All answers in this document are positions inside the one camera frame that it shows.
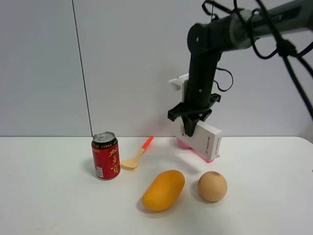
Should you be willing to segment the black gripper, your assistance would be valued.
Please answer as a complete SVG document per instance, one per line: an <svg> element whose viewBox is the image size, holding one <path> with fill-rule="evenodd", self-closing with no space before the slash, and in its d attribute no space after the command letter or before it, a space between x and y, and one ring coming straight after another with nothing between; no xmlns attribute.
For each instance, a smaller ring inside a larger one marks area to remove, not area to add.
<svg viewBox="0 0 313 235"><path fill-rule="evenodd" d="M184 133L192 137L195 131L195 127L200 120L204 121L208 116L211 115L211 107L216 103L220 102L221 95L212 94L209 100L209 104L206 107L193 107L186 102L180 102L173 109L168 111L167 117L171 121L175 121L178 117L182 118Z"/></svg>

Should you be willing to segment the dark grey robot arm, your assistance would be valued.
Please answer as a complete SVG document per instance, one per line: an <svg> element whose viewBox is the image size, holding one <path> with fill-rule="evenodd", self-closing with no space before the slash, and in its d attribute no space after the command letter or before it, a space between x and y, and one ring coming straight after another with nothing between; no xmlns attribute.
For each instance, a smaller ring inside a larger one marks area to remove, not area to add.
<svg viewBox="0 0 313 235"><path fill-rule="evenodd" d="M274 37L276 48L273 55L279 55L283 59L307 110L312 112L312 104L300 85L289 58L296 58L308 72L312 72L304 56L313 47L309 45L298 52L289 40L283 38L285 33L312 30L312 1L294 0L270 10L261 1L258 2L258 8L253 10L238 6L228 9L214 1L210 1L210 4L224 11L227 16L220 18L213 13L210 23L196 23L189 29L189 73L171 80L172 85L182 91L181 102L168 111L174 136L190 142L214 132L204 122L211 115L212 106L221 100L220 94L212 93L212 87L216 82L215 73L222 53L255 47L255 42L266 36Z"/></svg>

